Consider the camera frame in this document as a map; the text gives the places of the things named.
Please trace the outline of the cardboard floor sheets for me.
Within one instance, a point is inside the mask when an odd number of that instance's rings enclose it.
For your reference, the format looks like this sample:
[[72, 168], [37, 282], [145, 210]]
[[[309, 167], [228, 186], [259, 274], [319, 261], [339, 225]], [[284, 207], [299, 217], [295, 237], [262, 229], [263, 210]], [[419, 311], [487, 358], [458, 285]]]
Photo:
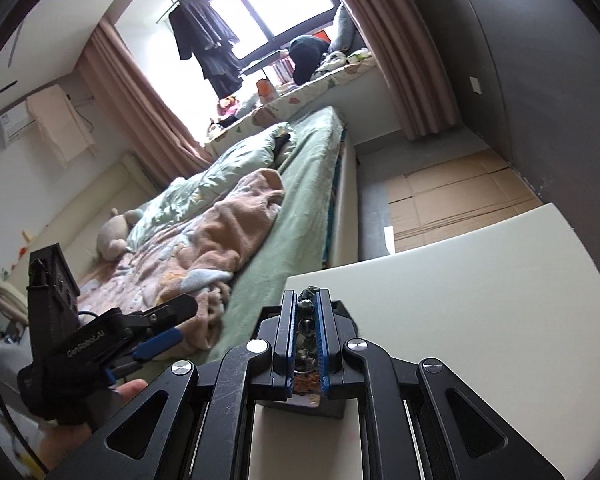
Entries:
[[541, 201], [492, 150], [386, 182], [388, 251], [405, 252], [524, 214]]

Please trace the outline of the pink curtain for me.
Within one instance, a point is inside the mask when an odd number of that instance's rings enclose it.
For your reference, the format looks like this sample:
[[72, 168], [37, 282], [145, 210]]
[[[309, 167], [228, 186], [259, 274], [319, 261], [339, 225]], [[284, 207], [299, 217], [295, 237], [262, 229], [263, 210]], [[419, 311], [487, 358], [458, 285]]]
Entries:
[[460, 124], [455, 94], [413, 0], [341, 0], [376, 58], [410, 140]]
[[106, 18], [87, 40], [76, 70], [158, 184], [189, 178], [212, 165], [214, 157], [160, 98]]

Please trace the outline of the white air conditioner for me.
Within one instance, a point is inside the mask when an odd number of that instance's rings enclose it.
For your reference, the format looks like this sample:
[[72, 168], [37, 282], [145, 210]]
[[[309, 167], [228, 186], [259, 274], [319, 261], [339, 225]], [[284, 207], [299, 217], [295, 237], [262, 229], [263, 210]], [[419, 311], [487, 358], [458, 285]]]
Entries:
[[29, 112], [26, 101], [22, 101], [10, 110], [2, 113], [0, 115], [0, 124], [6, 148], [10, 144], [13, 144], [22, 135], [23, 130], [33, 123], [34, 119]]

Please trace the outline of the pink fleece blanket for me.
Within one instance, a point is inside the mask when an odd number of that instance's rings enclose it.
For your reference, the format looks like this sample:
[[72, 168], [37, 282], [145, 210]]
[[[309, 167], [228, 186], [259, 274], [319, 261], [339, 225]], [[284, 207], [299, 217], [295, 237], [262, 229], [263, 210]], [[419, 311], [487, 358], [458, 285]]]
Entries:
[[221, 336], [230, 281], [268, 237], [284, 196], [278, 171], [254, 170], [203, 214], [161, 230], [116, 263], [96, 266], [83, 282], [79, 309], [146, 313], [187, 294], [197, 312], [178, 326], [183, 341], [159, 358], [211, 350]]

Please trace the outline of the green floral duvet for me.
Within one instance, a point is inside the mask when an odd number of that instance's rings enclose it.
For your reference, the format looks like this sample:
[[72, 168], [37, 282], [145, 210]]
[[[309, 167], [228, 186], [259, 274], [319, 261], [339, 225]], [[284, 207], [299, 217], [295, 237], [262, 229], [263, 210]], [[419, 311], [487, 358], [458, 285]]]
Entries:
[[288, 122], [279, 122], [237, 142], [207, 170], [173, 180], [160, 195], [140, 207], [143, 217], [126, 238], [129, 248], [136, 252], [159, 231], [202, 214], [254, 170], [277, 168], [294, 150], [295, 136]]

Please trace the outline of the beige hanging towel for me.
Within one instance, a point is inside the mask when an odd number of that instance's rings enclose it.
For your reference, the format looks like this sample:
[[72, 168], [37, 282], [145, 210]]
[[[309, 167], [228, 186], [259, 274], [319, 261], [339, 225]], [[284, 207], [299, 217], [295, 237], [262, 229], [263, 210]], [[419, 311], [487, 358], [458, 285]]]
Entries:
[[27, 109], [44, 143], [62, 166], [82, 153], [96, 156], [95, 140], [86, 121], [59, 84], [30, 94]]

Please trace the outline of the pink curtain right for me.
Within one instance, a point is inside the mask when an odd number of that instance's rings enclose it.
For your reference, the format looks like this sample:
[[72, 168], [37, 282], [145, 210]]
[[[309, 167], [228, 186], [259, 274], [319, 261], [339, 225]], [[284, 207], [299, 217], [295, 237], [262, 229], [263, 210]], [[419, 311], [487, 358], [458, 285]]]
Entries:
[[413, 0], [341, 0], [376, 58], [410, 140], [460, 124], [455, 94]]

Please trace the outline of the window seat patterned cushion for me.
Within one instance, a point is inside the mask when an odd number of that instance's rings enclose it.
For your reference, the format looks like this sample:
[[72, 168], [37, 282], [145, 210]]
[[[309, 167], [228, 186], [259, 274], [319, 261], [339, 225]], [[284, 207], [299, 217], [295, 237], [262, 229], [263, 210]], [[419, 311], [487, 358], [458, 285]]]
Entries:
[[217, 158], [230, 145], [230, 139], [251, 136], [278, 122], [286, 122], [328, 90], [354, 81], [376, 65], [376, 58], [366, 48], [349, 56], [341, 52], [330, 54], [318, 68], [317, 75], [306, 84], [283, 93], [269, 103], [257, 104], [226, 128], [212, 128], [204, 149]]

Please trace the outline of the beige plush toy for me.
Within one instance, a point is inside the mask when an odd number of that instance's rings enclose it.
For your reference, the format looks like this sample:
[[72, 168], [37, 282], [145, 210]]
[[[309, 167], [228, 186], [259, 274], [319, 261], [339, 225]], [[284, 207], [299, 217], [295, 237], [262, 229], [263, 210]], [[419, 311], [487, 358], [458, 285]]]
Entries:
[[105, 261], [117, 261], [130, 251], [126, 239], [143, 214], [140, 209], [125, 212], [111, 209], [109, 219], [102, 225], [96, 237], [97, 252]]

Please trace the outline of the pink curtain left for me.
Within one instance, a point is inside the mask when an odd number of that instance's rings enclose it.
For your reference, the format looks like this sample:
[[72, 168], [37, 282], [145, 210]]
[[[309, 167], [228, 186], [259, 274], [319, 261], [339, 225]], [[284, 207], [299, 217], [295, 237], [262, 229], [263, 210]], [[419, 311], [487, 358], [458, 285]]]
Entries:
[[106, 18], [87, 40], [76, 70], [158, 184], [189, 178], [212, 165], [214, 157], [160, 98]]

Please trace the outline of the dark hanging clothes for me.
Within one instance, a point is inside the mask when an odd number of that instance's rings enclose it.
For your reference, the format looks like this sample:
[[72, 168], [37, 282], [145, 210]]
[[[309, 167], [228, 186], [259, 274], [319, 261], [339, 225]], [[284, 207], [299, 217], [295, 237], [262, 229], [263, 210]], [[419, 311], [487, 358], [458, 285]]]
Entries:
[[168, 15], [182, 61], [196, 58], [219, 100], [242, 88], [239, 39], [208, 0], [180, 0]]

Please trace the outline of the black jewelry box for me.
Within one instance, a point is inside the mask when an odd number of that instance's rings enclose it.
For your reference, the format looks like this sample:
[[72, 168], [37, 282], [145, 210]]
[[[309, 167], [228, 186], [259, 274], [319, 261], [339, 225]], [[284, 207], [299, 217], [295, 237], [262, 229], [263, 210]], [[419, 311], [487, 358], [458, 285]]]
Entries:
[[342, 346], [358, 336], [347, 308], [329, 290], [309, 286], [286, 290], [277, 307], [262, 309], [254, 334], [273, 344], [273, 379], [286, 374], [284, 400], [259, 405], [294, 414], [343, 418], [346, 401], [331, 399], [330, 387], [343, 383]]

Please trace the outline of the grey pillow on sill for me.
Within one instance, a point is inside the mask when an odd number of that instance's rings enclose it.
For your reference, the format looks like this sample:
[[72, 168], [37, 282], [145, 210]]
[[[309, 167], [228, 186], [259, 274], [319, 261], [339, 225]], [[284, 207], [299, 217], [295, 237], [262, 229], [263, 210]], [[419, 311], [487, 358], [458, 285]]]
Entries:
[[329, 53], [341, 52], [350, 55], [365, 47], [364, 40], [343, 3], [338, 6], [332, 24], [336, 27], [336, 32], [330, 42]]

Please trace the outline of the dark grey wardrobe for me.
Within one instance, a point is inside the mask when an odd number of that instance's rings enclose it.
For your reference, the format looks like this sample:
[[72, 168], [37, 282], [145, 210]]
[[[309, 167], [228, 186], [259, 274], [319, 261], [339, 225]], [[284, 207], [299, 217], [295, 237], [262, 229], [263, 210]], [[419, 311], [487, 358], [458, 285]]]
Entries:
[[600, 33], [573, 0], [413, 0], [466, 125], [555, 204], [600, 271]]

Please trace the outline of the green sheet bed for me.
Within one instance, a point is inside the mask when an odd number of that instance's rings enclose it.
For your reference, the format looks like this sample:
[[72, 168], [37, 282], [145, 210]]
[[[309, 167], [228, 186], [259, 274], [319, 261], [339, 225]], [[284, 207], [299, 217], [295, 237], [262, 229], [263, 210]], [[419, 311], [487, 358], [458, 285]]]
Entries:
[[332, 227], [334, 183], [346, 130], [331, 106], [293, 122], [296, 145], [277, 168], [285, 196], [268, 237], [230, 281], [230, 300], [222, 317], [219, 341], [193, 355], [200, 362], [217, 360], [245, 342], [264, 306], [282, 296], [287, 278], [320, 270]]

